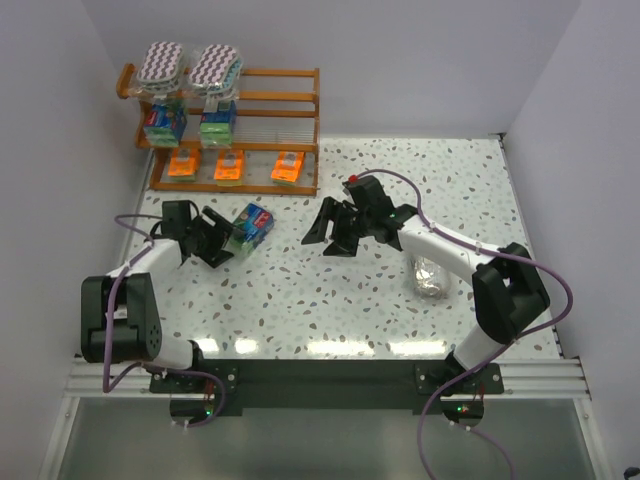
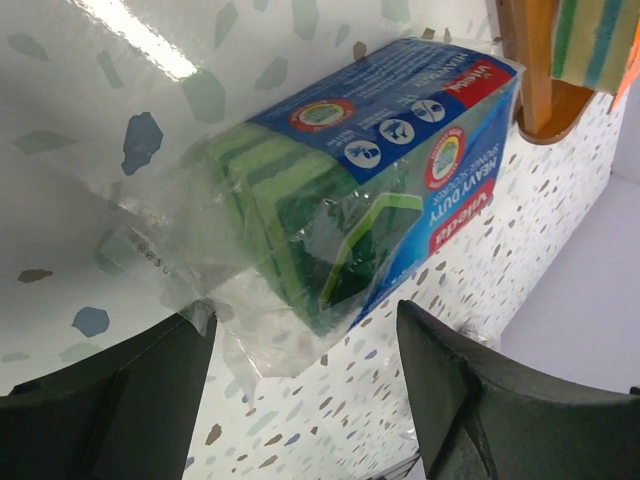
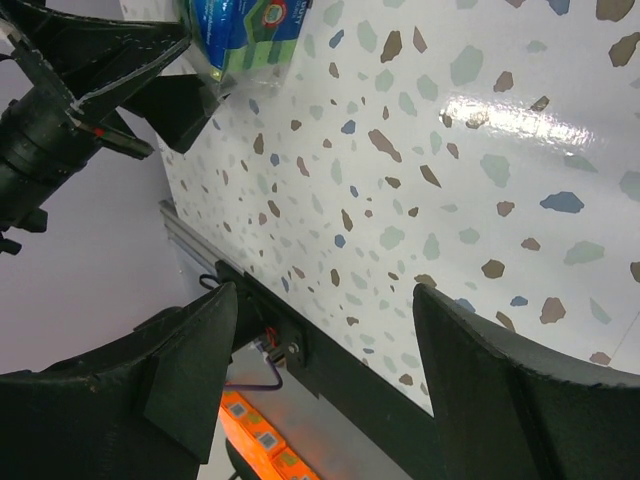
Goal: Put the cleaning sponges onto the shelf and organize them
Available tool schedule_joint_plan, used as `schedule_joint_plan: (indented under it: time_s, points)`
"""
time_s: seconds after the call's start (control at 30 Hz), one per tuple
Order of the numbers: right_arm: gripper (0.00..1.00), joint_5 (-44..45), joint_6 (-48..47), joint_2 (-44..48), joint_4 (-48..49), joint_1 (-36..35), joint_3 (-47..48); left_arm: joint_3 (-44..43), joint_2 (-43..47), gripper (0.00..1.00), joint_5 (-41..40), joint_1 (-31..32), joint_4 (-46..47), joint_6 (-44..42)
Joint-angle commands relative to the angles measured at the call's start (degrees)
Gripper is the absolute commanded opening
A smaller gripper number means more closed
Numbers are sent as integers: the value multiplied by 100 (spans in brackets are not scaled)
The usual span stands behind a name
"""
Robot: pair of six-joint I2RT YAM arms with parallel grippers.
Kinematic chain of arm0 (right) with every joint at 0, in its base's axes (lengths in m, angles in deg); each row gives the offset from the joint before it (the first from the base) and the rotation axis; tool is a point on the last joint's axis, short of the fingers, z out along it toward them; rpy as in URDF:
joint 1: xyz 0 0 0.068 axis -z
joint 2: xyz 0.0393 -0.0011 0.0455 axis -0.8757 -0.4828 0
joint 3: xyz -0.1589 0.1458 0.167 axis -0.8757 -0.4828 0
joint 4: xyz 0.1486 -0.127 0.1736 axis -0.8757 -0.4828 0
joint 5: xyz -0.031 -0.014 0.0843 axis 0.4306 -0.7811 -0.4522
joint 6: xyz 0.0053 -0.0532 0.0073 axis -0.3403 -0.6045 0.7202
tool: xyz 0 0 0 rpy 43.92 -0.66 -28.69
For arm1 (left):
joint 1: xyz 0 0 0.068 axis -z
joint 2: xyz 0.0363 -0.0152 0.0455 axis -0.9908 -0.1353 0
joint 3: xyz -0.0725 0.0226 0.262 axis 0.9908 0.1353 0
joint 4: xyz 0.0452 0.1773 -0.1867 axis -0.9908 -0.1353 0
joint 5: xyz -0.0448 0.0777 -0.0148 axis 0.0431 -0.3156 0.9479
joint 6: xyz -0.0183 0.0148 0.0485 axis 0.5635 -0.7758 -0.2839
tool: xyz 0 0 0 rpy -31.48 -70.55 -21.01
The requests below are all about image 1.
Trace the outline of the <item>orange sponge box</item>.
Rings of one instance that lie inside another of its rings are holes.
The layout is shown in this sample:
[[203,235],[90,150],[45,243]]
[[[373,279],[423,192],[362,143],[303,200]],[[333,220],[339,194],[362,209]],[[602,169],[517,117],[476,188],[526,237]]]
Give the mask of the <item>orange sponge box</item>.
[[305,153],[281,151],[271,172],[271,180],[279,185],[297,185],[304,167]]
[[199,149],[175,148],[171,152],[168,176],[173,181],[194,182],[201,164]]
[[216,161],[214,181],[218,186],[240,186],[244,180],[245,154],[243,150],[220,151]]

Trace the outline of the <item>grey sponge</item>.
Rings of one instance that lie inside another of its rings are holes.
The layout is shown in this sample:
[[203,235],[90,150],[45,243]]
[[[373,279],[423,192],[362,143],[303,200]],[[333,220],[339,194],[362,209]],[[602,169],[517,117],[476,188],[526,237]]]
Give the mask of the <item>grey sponge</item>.
[[225,44],[212,44],[201,53],[187,76],[187,84],[199,96],[224,99],[232,96],[244,61],[239,51]]
[[410,258],[416,292],[425,298],[445,298],[451,288],[450,273],[437,263],[419,256]]

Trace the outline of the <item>blue label green sponge pack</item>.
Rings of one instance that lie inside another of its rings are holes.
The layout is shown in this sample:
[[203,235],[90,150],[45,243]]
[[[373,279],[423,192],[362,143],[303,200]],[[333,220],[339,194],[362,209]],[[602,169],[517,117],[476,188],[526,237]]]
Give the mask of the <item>blue label green sponge pack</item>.
[[203,148],[226,148],[233,143],[237,119],[234,100],[219,102],[215,111],[203,112],[200,117],[199,138]]

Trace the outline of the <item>purple wavy striped sponge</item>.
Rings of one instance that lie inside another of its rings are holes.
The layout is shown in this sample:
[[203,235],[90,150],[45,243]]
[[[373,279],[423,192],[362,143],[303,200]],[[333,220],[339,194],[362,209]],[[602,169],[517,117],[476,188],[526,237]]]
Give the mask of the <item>purple wavy striped sponge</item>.
[[146,50],[129,93],[137,97],[168,97],[182,87],[189,50],[181,43],[157,41]]

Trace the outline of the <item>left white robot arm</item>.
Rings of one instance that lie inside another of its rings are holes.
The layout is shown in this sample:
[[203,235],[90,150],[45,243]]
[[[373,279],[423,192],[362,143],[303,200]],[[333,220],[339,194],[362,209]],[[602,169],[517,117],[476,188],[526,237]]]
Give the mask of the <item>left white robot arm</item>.
[[103,366],[111,392],[129,371],[192,371],[202,359],[193,340],[162,333],[155,289],[192,257],[216,268],[233,257],[227,244],[240,229],[212,208],[165,201],[160,215],[120,214],[115,222],[143,236],[136,254],[81,285],[81,353]]

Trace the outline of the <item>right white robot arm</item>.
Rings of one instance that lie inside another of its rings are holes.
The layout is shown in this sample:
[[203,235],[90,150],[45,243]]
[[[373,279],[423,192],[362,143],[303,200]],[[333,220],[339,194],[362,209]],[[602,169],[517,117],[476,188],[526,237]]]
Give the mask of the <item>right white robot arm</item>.
[[472,288],[476,323],[447,355],[440,382],[483,367],[548,309],[549,295],[524,246],[472,243],[422,219],[414,206],[394,205],[372,175],[353,176],[343,185],[349,199],[324,198],[303,244],[326,242],[324,255],[353,257],[360,239],[372,237],[434,262]]

